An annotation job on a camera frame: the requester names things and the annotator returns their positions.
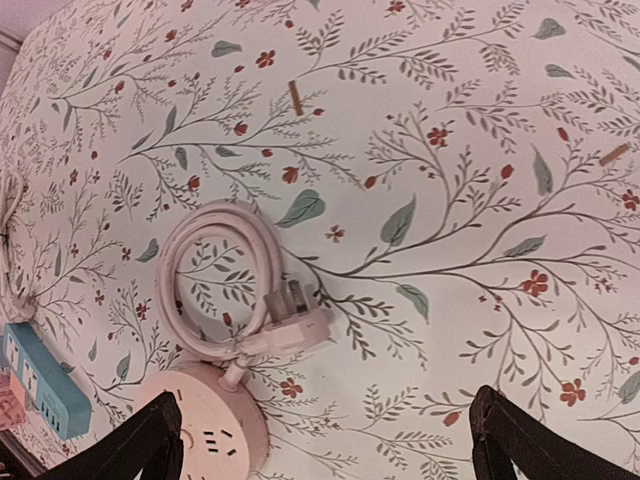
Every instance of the power strip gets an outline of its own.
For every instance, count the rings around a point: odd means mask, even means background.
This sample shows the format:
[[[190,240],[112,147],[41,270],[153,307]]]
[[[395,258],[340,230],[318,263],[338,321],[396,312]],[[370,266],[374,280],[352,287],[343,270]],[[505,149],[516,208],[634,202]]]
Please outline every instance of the power strip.
[[[2,351],[40,415],[62,440],[89,431],[91,402],[53,358],[31,325],[6,325]]]

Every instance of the floral bedsheet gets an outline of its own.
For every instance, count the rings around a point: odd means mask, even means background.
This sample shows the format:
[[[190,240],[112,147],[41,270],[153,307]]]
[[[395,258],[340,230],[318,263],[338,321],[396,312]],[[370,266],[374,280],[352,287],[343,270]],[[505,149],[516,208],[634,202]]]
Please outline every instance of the floral bedsheet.
[[[93,418],[61,442],[34,413],[18,436],[58,464],[188,359],[157,317],[157,253],[224,198],[274,224],[287,272],[334,317],[335,343],[251,367],[273,447],[257,478],[473,478],[482,384],[638,471],[639,7],[59,12],[16,62],[0,146],[27,179],[12,281]],[[183,259],[176,308],[208,338],[237,335],[255,302],[244,253],[211,238]]]

